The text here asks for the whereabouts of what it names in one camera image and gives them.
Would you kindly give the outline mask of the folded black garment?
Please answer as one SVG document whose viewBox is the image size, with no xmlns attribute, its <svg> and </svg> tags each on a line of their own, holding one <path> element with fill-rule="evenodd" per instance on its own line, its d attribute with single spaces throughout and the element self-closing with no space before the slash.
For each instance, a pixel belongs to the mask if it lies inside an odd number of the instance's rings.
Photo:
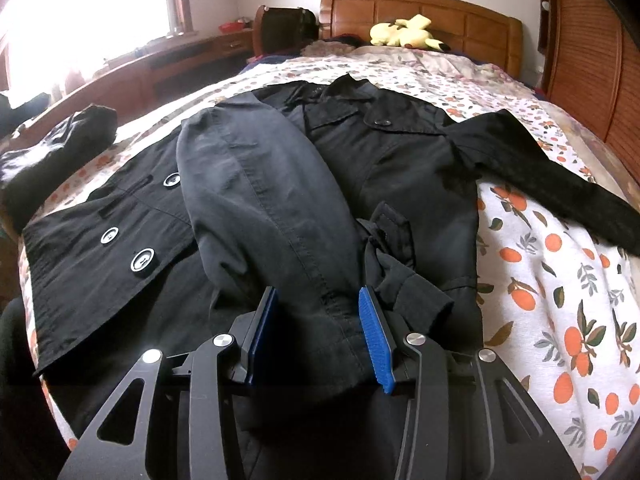
<svg viewBox="0 0 640 480">
<path fill-rule="evenodd" d="M 116 110 L 91 104 L 37 144 L 1 156 L 1 211 L 15 232 L 66 179 L 114 143 L 117 123 Z"/>
</svg>

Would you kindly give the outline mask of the floral quilt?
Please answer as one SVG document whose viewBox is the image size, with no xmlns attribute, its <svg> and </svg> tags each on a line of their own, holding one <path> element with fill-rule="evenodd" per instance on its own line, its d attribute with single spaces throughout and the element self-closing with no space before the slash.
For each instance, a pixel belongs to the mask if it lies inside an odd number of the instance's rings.
<svg viewBox="0 0 640 480">
<path fill-rule="evenodd" d="M 529 99 L 535 96 L 531 88 L 509 76 L 492 63 L 475 62 L 467 56 L 430 50 L 401 47 L 364 46 L 355 48 L 338 41 L 318 40 L 300 51 L 306 58 L 346 56 L 359 61 L 410 66 L 421 72 L 448 79 L 472 82 L 504 96 Z"/>
</svg>

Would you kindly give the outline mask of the black trench coat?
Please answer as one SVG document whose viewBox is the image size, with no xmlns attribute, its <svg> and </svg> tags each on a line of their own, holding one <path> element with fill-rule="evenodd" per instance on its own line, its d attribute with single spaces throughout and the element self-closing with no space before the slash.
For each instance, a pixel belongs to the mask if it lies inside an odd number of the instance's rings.
<svg viewBox="0 0 640 480">
<path fill-rule="evenodd" d="M 406 396 L 375 378 L 359 292 L 444 350 L 482 348 L 477 179 L 639 249 L 637 211 L 555 167 L 500 110 L 455 122 L 341 76 L 234 96 L 24 233 L 37 373 L 80 440 L 145 351 L 189 353 L 277 289 L 247 396 L 245 478 L 393 478 Z"/>
</svg>

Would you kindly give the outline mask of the window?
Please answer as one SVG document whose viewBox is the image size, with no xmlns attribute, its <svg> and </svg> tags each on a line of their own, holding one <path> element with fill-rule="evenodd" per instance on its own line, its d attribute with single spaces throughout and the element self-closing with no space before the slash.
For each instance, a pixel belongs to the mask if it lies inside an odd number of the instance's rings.
<svg viewBox="0 0 640 480">
<path fill-rule="evenodd" d="M 1 90 L 13 105 L 71 74 L 190 32 L 189 0 L 4 0 Z"/>
</svg>

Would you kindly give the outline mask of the wooden louvered wardrobe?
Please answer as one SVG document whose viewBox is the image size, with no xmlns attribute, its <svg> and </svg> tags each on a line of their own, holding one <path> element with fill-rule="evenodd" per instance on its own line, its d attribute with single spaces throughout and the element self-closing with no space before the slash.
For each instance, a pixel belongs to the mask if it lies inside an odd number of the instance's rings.
<svg viewBox="0 0 640 480">
<path fill-rule="evenodd" d="M 541 88 L 639 177 L 639 48 L 608 0 L 540 0 Z"/>
</svg>

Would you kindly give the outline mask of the wooden desk by window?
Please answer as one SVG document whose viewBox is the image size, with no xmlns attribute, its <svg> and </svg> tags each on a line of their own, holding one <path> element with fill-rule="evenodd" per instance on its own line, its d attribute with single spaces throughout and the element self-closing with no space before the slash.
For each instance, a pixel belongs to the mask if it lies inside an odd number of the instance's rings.
<svg viewBox="0 0 640 480">
<path fill-rule="evenodd" d="M 230 78 L 253 55 L 253 31 L 243 29 L 148 54 L 110 70 L 18 128 L 2 151 L 38 143 L 64 118 L 90 104 L 116 110 L 119 125 L 209 84 Z"/>
</svg>

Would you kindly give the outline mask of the red bowl on desk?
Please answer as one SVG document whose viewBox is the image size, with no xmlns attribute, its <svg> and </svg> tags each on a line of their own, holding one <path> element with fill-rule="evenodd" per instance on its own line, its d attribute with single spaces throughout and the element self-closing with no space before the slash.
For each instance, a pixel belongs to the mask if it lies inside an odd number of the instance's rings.
<svg viewBox="0 0 640 480">
<path fill-rule="evenodd" d="M 241 21 L 227 22 L 218 26 L 222 34 L 233 34 L 234 32 L 240 32 L 244 28 L 245 24 Z"/>
</svg>

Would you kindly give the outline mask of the black backpack on chair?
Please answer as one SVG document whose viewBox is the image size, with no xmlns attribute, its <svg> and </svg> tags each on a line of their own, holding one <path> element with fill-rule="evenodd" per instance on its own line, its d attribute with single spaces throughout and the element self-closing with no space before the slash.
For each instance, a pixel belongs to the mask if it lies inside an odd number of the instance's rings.
<svg viewBox="0 0 640 480">
<path fill-rule="evenodd" d="M 317 41 L 320 27 L 316 16 L 304 8 L 260 6 L 253 23 L 256 56 L 285 54 Z"/>
</svg>

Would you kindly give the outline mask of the yellow plush toy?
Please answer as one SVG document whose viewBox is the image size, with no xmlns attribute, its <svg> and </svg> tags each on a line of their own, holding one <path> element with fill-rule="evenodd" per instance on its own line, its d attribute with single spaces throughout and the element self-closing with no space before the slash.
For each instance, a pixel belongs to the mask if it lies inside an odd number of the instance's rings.
<svg viewBox="0 0 640 480">
<path fill-rule="evenodd" d="M 432 21 L 422 14 L 416 14 L 410 20 L 398 18 L 393 23 L 378 23 L 370 29 L 370 44 L 377 47 L 450 52 L 448 44 L 435 39 L 428 30 L 431 24 Z"/>
</svg>

